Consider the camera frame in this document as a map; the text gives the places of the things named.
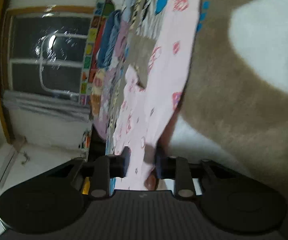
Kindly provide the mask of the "pink fox print garment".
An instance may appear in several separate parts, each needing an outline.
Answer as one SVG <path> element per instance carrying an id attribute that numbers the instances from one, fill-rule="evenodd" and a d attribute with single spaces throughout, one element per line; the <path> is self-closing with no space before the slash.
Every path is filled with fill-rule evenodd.
<path id="1" fill-rule="evenodd" d="M 145 190 L 154 168 L 156 145 L 181 99 L 187 81 L 193 41 L 199 20 L 200 0 L 167 0 L 161 30 L 148 61 L 145 88 L 129 66 L 124 101 L 113 135 L 116 154 L 130 150 L 124 176 L 117 176 L 117 190 Z"/>

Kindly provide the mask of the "purple floral bedsheet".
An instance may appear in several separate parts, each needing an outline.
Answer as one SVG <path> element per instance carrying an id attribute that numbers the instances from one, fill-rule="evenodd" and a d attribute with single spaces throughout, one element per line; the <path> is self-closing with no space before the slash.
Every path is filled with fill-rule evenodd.
<path id="1" fill-rule="evenodd" d="M 116 74 L 120 62 L 124 58 L 124 51 L 127 44 L 127 36 L 129 31 L 129 23 L 122 20 L 120 25 L 119 34 L 115 47 L 113 49 L 113 56 L 108 69 L 105 71 L 103 90 L 101 94 L 100 110 L 98 116 L 94 118 L 94 126 L 98 135 L 103 139 L 107 139 L 107 128 L 109 124 L 109 108 L 113 89 L 116 82 Z"/>

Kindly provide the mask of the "grey window curtain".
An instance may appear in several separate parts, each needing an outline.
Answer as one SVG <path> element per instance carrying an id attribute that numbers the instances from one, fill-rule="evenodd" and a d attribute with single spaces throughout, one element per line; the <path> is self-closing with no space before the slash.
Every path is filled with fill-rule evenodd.
<path id="1" fill-rule="evenodd" d="M 3 94 L 3 105 L 7 109 L 21 109 L 67 122 L 90 120 L 90 107 L 49 96 L 6 90 Z"/>

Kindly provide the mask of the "orange cartoon pillow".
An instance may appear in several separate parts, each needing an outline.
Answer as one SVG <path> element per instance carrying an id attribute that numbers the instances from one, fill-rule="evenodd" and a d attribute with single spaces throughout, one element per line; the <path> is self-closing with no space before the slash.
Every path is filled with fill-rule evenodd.
<path id="1" fill-rule="evenodd" d="M 91 112 L 93 117 L 98 116 L 100 112 L 100 103 L 101 103 L 101 95 L 103 92 L 104 78 L 105 78 L 105 69 L 104 68 L 98 69 L 93 79 L 91 96 L 90 96 Z"/>

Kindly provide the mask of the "brown Mickey Mouse blanket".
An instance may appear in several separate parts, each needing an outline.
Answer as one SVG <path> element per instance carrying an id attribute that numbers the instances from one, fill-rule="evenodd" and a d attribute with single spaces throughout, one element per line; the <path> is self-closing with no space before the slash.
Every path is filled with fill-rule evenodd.
<path id="1" fill-rule="evenodd" d="M 288 0 L 200 0 L 187 81 L 159 147 L 288 202 Z"/>

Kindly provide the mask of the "blue folded duvet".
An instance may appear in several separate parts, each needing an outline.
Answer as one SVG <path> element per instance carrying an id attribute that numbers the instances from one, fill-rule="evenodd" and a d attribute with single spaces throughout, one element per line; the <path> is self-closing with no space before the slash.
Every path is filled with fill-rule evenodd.
<path id="1" fill-rule="evenodd" d="M 107 70 L 110 66 L 113 51 L 120 31 L 121 16 L 121 10 L 115 10 L 109 15 L 105 23 L 97 59 L 97 67 L 100 69 L 104 68 Z"/>

